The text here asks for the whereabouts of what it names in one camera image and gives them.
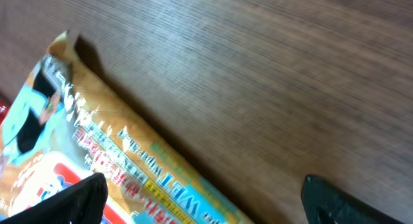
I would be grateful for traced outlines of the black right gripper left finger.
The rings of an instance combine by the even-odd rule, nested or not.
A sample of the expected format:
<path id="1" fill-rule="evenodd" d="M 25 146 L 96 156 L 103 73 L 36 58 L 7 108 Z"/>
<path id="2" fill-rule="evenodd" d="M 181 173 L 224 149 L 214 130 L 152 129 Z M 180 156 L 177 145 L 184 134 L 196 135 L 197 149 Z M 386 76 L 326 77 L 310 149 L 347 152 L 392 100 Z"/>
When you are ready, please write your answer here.
<path id="1" fill-rule="evenodd" d="M 100 223 L 107 198 L 105 176 L 98 172 L 1 224 Z"/>

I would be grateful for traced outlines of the red snack bag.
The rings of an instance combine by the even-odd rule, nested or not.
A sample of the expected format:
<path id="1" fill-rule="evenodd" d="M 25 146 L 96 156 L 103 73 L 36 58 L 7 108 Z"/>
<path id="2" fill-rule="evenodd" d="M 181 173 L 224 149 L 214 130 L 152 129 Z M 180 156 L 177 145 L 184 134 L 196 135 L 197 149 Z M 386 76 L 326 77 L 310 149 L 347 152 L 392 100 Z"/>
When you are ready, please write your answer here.
<path id="1" fill-rule="evenodd" d="M 0 124 L 3 123 L 5 117 L 10 110 L 10 102 L 4 98 L 3 95 L 0 96 Z"/>

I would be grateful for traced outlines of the yellow wet wipes pack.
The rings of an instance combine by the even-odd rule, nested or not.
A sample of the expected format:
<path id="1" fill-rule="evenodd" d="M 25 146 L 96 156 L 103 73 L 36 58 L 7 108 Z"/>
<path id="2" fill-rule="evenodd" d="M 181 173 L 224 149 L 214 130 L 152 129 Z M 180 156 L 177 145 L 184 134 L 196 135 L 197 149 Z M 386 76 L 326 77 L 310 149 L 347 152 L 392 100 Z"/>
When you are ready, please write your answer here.
<path id="1" fill-rule="evenodd" d="M 67 33 L 37 62 L 1 124 L 1 221 L 95 173 L 100 223 L 249 223 L 80 60 Z"/>

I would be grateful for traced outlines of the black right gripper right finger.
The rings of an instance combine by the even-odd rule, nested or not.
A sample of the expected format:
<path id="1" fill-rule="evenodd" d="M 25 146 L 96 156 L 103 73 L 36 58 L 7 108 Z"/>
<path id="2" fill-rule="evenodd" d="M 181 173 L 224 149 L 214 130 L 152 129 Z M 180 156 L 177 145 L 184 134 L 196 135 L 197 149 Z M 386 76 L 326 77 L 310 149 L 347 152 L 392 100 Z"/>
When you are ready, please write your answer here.
<path id="1" fill-rule="evenodd" d="M 309 224 L 401 224 L 312 174 L 304 178 L 301 201 Z"/>

